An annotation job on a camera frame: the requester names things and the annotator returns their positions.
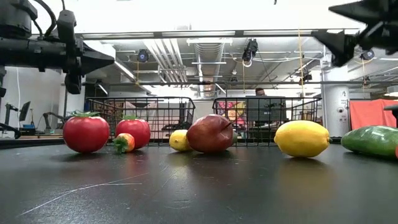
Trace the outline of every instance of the table surface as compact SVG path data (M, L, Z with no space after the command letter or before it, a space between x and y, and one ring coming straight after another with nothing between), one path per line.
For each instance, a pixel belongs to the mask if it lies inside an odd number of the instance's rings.
M6 149L0 223L395 223L397 174L397 162L339 145L315 159L276 147Z

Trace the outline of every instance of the apple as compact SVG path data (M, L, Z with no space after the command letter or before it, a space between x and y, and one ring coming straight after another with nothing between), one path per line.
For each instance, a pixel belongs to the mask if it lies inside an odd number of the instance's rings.
M223 152L233 144L232 122L218 114L199 118L187 132L192 149L203 153Z

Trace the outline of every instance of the lemon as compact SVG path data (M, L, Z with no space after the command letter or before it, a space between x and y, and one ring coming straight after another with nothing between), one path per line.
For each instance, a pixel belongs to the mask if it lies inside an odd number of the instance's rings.
M187 139L187 130L176 130L172 133L169 139L170 147L177 151L190 151L192 148L189 146Z
M329 132L313 121L290 121L275 133L279 149L293 157L314 157L329 146Z

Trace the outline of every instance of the red curtain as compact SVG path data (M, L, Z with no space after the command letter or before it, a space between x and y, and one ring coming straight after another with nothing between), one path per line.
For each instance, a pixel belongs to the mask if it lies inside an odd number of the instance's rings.
M363 126L385 125L396 128L396 118L391 111L384 111L385 106L396 105L394 100L350 101L349 113L352 129Z

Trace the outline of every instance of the black wire basket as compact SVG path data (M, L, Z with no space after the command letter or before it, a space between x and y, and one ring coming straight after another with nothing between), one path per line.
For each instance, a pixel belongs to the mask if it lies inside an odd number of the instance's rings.
M175 130L192 125L195 104L188 97L89 97L85 110L98 112L108 122L111 139L123 116L134 115L148 122L150 146L167 146Z
M238 134L235 146L274 145L277 129L294 120L322 125L321 98L226 97L213 102L215 114L229 119Z

